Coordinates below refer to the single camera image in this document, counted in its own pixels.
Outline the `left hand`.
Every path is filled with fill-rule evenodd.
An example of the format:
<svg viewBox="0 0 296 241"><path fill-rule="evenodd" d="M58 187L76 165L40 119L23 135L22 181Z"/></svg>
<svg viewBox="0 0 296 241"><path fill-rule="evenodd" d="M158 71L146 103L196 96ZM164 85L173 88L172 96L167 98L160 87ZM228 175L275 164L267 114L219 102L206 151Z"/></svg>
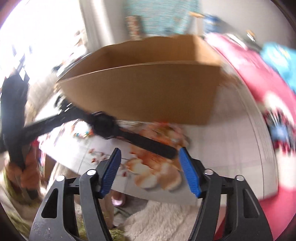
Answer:
<svg viewBox="0 0 296 241"><path fill-rule="evenodd" d="M31 147L25 160L25 169L22 171L15 163L10 161L5 166L8 180L10 180L13 189L20 192L21 188L28 190L38 190L40 186L40 170L38 159L40 150L37 147Z"/></svg>

